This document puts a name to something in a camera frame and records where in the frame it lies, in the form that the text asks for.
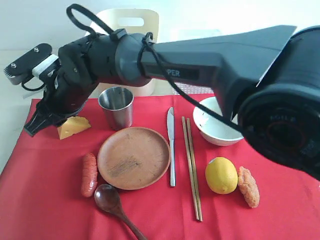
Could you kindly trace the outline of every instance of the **stainless steel cup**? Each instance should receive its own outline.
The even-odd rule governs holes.
[[[120,86],[104,90],[99,98],[99,105],[103,108],[110,127],[118,131],[131,127],[133,122],[134,94]]]

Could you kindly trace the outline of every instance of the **cheese wedge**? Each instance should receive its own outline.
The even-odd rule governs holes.
[[[73,134],[78,134],[91,128],[89,121],[85,117],[72,116],[61,126],[57,127],[60,140],[68,138]]]

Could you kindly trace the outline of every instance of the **white bowl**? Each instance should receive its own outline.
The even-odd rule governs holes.
[[[222,116],[216,97],[206,98],[200,104]],[[240,132],[225,125],[198,107],[193,110],[193,120],[202,137],[214,145],[230,146],[244,138]],[[234,117],[232,122],[238,124],[237,116]]]

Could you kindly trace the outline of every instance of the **wooden chopsticks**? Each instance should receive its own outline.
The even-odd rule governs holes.
[[[198,221],[202,222],[203,218],[202,218],[202,211],[201,211],[201,202],[200,202],[200,195],[199,195],[198,178],[197,178],[197,170],[196,170],[196,162],[195,162],[194,145],[193,145],[192,134],[191,134],[190,119],[187,118],[185,120],[184,116],[181,119],[182,119],[182,127],[183,127],[183,134],[184,134],[186,157],[188,159],[189,176],[190,176],[195,217]]]

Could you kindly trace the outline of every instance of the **table knife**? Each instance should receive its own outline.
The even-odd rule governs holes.
[[[176,169],[175,169],[175,117],[174,107],[170,107],[166,119],[166,126],[168,129],[168,137],[171,151],[171,163],[170,163],[170,186],[176,186]]]

